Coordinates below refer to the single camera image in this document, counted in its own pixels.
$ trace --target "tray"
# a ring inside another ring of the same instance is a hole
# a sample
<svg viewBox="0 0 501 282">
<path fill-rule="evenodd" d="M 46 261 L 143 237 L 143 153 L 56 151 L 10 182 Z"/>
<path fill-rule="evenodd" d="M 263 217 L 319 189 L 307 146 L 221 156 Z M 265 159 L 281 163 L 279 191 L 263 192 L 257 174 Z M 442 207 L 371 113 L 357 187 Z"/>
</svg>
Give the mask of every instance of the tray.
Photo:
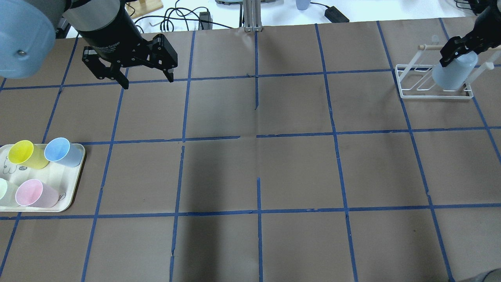
<svg viewBox="0 0 501 282">
<path fill-rule="evenodd" d="M 57 163 L 49 162 L 49 164 L 41 170 L 12 164 L 9 162 L 7 156 L 13 145 L 2 146 L 0 148 L 0 162 L 3 163 L 3 166 L 0 171 L 0 178 L 10 181 L 17 186 L 28 179 L 38 179 L 59 192 L 59 201 L 52 208 L 0 206 L 0 212 L 62 212 L 70 207 L 85 160 L 85 148 L 81 144 L 74 145 L 83 152 L 82 160 L 78 166 L 68 168 Z M 45 149 L 47 144 L 35 144 L 35 146 Z"/>
</svg>

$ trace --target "pink cup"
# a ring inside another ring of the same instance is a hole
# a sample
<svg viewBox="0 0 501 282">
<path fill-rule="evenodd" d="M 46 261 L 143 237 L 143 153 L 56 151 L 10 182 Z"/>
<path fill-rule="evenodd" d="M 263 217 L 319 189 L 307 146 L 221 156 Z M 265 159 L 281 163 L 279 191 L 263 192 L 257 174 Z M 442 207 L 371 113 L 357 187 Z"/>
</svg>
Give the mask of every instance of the pink cup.
<svg viewBox="0 0 501 282">
<path fill-rule="evenodd" d="M 58 191 L 38 179 L 26 180 L 16 192 L 16 202 L 24 207 L 50 208 L 58 200 Z"/>
</svg>

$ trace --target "yellow cup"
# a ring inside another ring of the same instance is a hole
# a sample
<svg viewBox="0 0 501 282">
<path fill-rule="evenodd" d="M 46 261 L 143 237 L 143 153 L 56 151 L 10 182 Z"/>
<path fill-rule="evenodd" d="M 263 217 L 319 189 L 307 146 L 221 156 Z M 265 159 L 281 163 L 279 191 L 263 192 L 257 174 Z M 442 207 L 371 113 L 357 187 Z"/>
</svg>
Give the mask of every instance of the yellow cup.
<svg viewBox="0 0 501 282">
<path fill-rule="evenodd" d="M 44 150 L 28 140 L 19 141 L 9 151 L 9 161 L 32 169 L 42 169 L 49 164 L 44 156 Z"/>
</svg>

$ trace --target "grid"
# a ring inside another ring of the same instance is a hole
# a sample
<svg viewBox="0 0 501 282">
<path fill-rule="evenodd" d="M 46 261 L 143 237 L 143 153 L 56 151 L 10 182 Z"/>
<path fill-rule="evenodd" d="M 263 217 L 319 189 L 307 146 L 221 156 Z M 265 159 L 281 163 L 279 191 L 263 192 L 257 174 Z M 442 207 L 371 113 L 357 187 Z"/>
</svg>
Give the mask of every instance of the grid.
<svg viewBox="0 0 501 282">
<path fill-rule="evenodd" d="M 447 31 L 445 29 L 445 26 L 443 24 L 442 19 L 440 19 L 441 27 L 443 28 L 443 31 L 446 35 L 447 38 L 449 38 Z M 388 60 L 388 67 L 387 69 L 371 69 L 371 70 L 347 70 L 347 71 L 327 71 L 326 68 L 326 62 L 324 58 L 324 51 L 322 47 L 322 40 L 319 32 L 318 25 L 315 25 L 315 30 L 316 30 L 316 37 L 318 40 L 318 46 L 320 50 L 320 56 L 322 60 L 322 72 L 305 72 L 305 73 L 285 73 L 285 74 L 259 74 L 259 65 L 258 65 L 258 39 L 259 39 L 259 33 L 255 33 L 254 36 L 254 44 L 255 44 L 255 69 L 256 73 L 254 75 L 246 75 L 246 76 L 225 76 L 225 77 L 203 77 L 203 78 L 192 78 L 191 77 L 191 71 L 192 71 L 192 62 L 193 62 L 193 49 L 195 45 L 195 32 L 192 32 L 191 36 L 191 46 L 190 46 L 190 56 L 189 56 L 189 68 L 188 68 L 188 77 L 186 79 L 176 79 L 176 81 L 186 81 L 187 86 L 186 86 L 186 95 L 185 95 L 185 106 L 184 106 L 184 117 L 183 117 L 183 127 L 182 127 L 182 137 L 180 138 L 172 138 L 172 139 L 137 139 L 137 140 L 115 140 L 115 133 L 117 130 L 117 123 L 119 120 L 119 114 L 120 114 L 120 108 L 122 105 L 122 98 L 124 96 L 124 90 L 121 89 L 120 91 L 120 96 L 116 108 L 116 114 L 115 114 L 115 119 L 114 119 L 114 125 L 113 125 L 113 131 L 111 134 L 111 138 L 109 141 L 107 140 L 98 140 L 95 142 L 80 142 L 83 145 L 109 145 L 109 150 L 108 150 L 108 155 L 106 159 L 106 165 L 105 169 L 103 172 L 103 177 L 102 177 L 102 183 L 101 183 L 101 190 L 99 192 L 98 196 L 98 201 L 96 204 L 96 209 L 94 214 L 88 214 L 88 215 L 44 215 L 44 216 L 30 216 L 30 215 L 23 215 L 22 213 L 18 213 L 17 216 L 15 217 L 0 217 L 0 220 L 11 220 L 14 221 L 14 227 L 12 229 L 12 233 L 8 242 L 7 249 L 5 251 L 5 255 L 2 261 L 2 265 L 0 266 L 0 275 L 2 274 L 2 271 L 4 270 L 6 261 L 9 257 L 9 251 L 13 242 L 13 239 L 16 235 L 16 230 L 18 223 L 21 220 L 32 220 L 32 219 L 93 219 L 92 222 L 92 229 L 90 233 L 90 238 L 88 242 L 88 247 L 87 247 L 87 253 L 85 257 L 85 263 L 82 271 L 82 277 L 81 281 L 85 281 L 86 279 L 86 273 L 87 273 L 87 266 L 88 266 L 88 261 L 89 261 L 89 256 L 92 251 L 92 245 L 93 245 L 93 237 L 94 233 L 96 230 L 96 223 L 98 219 L 101 218 L 142 218 L 142 217 L 172 217 L 174 219 L 174 224 L 173 224 L 173 235 L 172 235 L 172 243 L 171 243 L 171 257 L 170 257 L 170 266 L 169 266 L 169 273 L 170 273 L 170 281 L 172 281 L 173 278 L 173 271 L 174 271 L 174 266 L 175 266 L 175 248 L 176 248 L 176 241 L 177 241 L 177 226 L 178 226 L 178 219 L 179 217 L 196 217 L 196 216 L 222 216 L 222 215 L 238 215 L 238 214 L 257 214 L 258 216 L 258 248 L 259 248 L 259 281 L 264 281 L 264 275 L 263 275 L 263 231 L 262 231 L 262 215 L 263 214 L 274 214 L 274 213 L 322 213 L 322 212 L 335 212 L 335 213 L 344 213 L 345 214 L 345 222 L 346 222 L 346 228 L 347 228 L 347 238 L 348 238 L 348 244 L 349 244 L 349 251 L 350 251 L 350 257 L 351 257 L 351 265 L 352 265 L 352 271 L 353 271 L 353 278 L 354 281 L 358 281 L 358 272 L 357 272 L 357 266 L 356 266 L 356 254 L 354 250 L 354 242 L 352 239 L 352 232 L 351 232 L 351 223 L 350 223 L 350 212 L 355 212 L 355 211 L 394 211 L 394 210 L 429 210 L 432 215 L 433 219 L 433 225 L 436 231 L 436 236 L 438 238 L 442 258 L 443 258 L 443 263 L 445 264 L 445 269 L 447 271 L 447 275 L 450 281 L 455 281 L 453 277 L 453 273 L 451 271 L 447 253 L 445 250 L 445 246 L 442 240 L 442 235 L 440 232 L 440 227 L 438 225 L 437 221 L 437 216 L 435 214 L 435 210 L 437 209 L 457 209 L 457 208 L 488 208 L 488 207 L 501 207 L 501 203 L 486 203 L 486 204 L 446 204 L 446 205 L 435 205 L 432 201 L 432 197 L 429 194 L 428 190 L 428 184 L 426 180 L 426 175 L 423 169 L 423 164 L 421 161 L 421 157 L 418 151 L 418 147 L 416 144 L 416 140 L 414 137 L 415 132 L 438 132 L 438 131 L 469 131 L 469 130 L 484 130 L 487 132 L 490 142 L 492 144 L 492 147 L 495 151 L 496 157 L 501 163 L 501 155 L 499 153 L 499 149 L 496 145 L 496 142 L 494 140 L 494 137 L 492 135 L 491 130 L 492 129 L 501 129 L 501 126 L 489 126 L 487 124 L 487 121 L 482 113 L 482 110 L 480 109 L 480 106 L 476 100 L 476 98 L 473 98 L 473 102 L 475 104 L 475 107 L 478 111 L 478 114 L 481 118 L 481 121 L 483 123 L 483 126 L 477 126 L 477 127 L 454 127 L 454 128 L 420 128 L 420 129 L 413 129 L 409 120 L 409 116 L 407 114 L 406 110 L 406 105 L 404 104 L 403 100 L 401 98 L 399 99 L 404 117 L 405 117 L 405 122 L 407 125 L 407 128 L 405 129 L 393 129 L 393 130 L 360 130 L 360 131 L 337 131 L 336 130 L 336 125 L 335 125 L 335 120 L 333 117 L 333 107 L 331 103 L 331 94 L 330 94 L 330 87 L 329 87 L 329 81 L 328 81 L 328 75 L 329 74 L 344 74 L 344 73 L 371 73 L 371 72 L 392 72 L 393 70 L 393 63 L 390 58 L 390 54 L 388 52 L 387 44 L 385 41 L 385 36 L 383 34 L 383 31 L 381 29 L 381 25 L 379 22 L 377 22 L 377 27 L 380 33 L 381 41 L 384 46 L 384 50 L 387 56 Z M 49 122 L 47 124 L 47 128 L 45 130 L 42 143 L 46 142 L 47 135 L 54 117 L 54 113 L 56 111 L 56 108 L 58 106 L 58 101 L 61 95 L 61 92 L 63 88 L 66 87 L 80 87 L 80 86 L 94 86 L 94 85 L 115 85 L 117 83 L 115 82 L 104 82 L 104 83 L 86 83 L 86 84 L 65 84 L 66 76 L 68 74 L 68 71 L 70 69 L 70 64 L 71 61 L 74 57 L 75 54 L 75 49 L 77 47 L 77 42 L 78 38 L 75 39 L 75 43 L 73 45 L 73 49 L 70 55 L 70 60 L 67 64 L 65 75 L 63 77 L 63 80 L 60 85 L 49 85 L 49 86 L 26 86 L 26 87 L 4 87 L 6 83 L 6 79 L 3 80 L 2 85 L 0 86 L 0 92 L 2 90 L 14 90 L 14 89 L 37 89 L 37 88 L 58 88 L 58 94 L 56 97 L 56 100 L 54 102 L 54 107 L 52 109 L 52 113 L 49 118 Z M 128 75 L 129 69 L 126 70 L 125 76 Z M 186 137 L 186 121 L 187 121 L 187 114 L 188 114 L 188 107 L 189 107 L 189 95 L 190 95 L 190 85 L 192 81 L 198 81 L 198 80 L 218 80 L 218 79 L 243 79 L 243 78 L 249 78 L 253 77 L 255 78 L 255 86 L 256 86 L 256 93 L 255 93 L 255 106 L 256 109 L 259 107 L 259 101 L 260 101 L 260 96 L 259 96 L 259 79 L 263 77 L 286 77 L 286 76 L 309 76 L 309 75 L 323 75 L 324 82 L 325 82 L 325 91 L 327 94 L 327 104 L 328 104 L 328 109 L 329 109 L 329 114 L 330 114 L 330 124 L 332 127 L 332 131 L 328 132 L 309 132 L 309 133 L 285 133 L 285 134 L 258 134 L 256 135 L 256 138 L 282 138 L 282 137 L 300 137 L 300 136 L 332 136 L 333 141 L 334 141 L 334 146 L 335 146 L 335 154 L 336 154 L 336 161 L 337 161 L 337 168 L 338 168 L 338 174 L 339 174 L 339 179 L 340 179 L 340 184 L 341 184 L 341 194 L 342 194 L 342 200 L 343 200 L 343 207 L 342 208 L 320 208 L 320 209 L 262 209 L 262 204 L 261 204 L 261 179 L 258 177 L 256 181 L 256 191 L 257 191 L 257 209 L 251 209 L 251 210 L 234 210 L 234 211 L 218 211 L 218 212 L 180 212 L 179 211 L 179 205 L 180 205 L 180 197 L 181 197 L 181 182 L 182 182 L 182 174 L 183 174 L 183 162 L 184 162 L 184 154 L 185 154 L 185 146 L 181 147 L 181 152 L 180 152 L 180 163 L 179 163 L 179 176 L 178 176 L 178 182 L 177 182 L 177 193 L 176 193 L 176 204 L 175 204 L 175 212 L 168 212 L 168 213 L 140 213 L 140 214 L 100 214 L 100 206 L 101 206 L 101 199 L 103 195 L 103 187 L 105 186 L 106 178 L 107 178 L 107 173 L 108 173 L 108 168 L 110 164 L 110 159 L 112 155 L 112 150 L 113 146 L 117 144 L 134 144 L 134 143 L 167 143 L 167 142 L 182 142 L 183 144 L 185 142 L 196 142 L 196 141 L 204 141 L 204 140 L 222 140 L 222 139 L 238 139 L 240 136 L 238 135 L 231 135 L 231 136 L 218 136 L 218 137 Z M 137 84 L 137 83 L 156 83 L 156 82 L 166 82 L 167 80 L 141 80 L 141 81 L 131 81 L 131 84 Z M 427 195 L 427 200 L 428 200 L 428 205 L 413 205 L 413 206 L 374 206 L 374 207 L 350 207 L 348 206 L 348 201 L 347 201 L 347 196 L 346 196 L 346 190 L 345 190 L 345 183 L 344 183 L 344 174 L 343 174 L 343 165 L 342 165 L 342 154 L 340 153 L 340 148 L 339 148 L 339 141 L 338 141 L 338 136 L 340 135 L 353 135 L 353 134 L 381 134 L 381 133 L 408 133 L 410 135 L 410 139 L 412 142 L 412 146 L 414 149 L 415 157 L 418 163 L 419 171 L 421 174 L 422 182 L 424 185 L 424 189 Z"/>
</svg>

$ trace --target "cartoon drawing on tray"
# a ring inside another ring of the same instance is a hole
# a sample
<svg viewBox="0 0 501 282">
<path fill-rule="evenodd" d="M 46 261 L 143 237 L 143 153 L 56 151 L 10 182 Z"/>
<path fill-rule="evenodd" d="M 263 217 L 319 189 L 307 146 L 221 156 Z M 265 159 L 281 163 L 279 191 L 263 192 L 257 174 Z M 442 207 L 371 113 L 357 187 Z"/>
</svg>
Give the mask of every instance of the cartoon drawing on tray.
<svg viewBox="0 0 501 282">
<path fill-rule="evenodd" d="M 9 162 L 9 157 L 6 156 L 4 161 L 4 174 L 13 174 L 17 168 L 18 166 Z"/>
</svg>

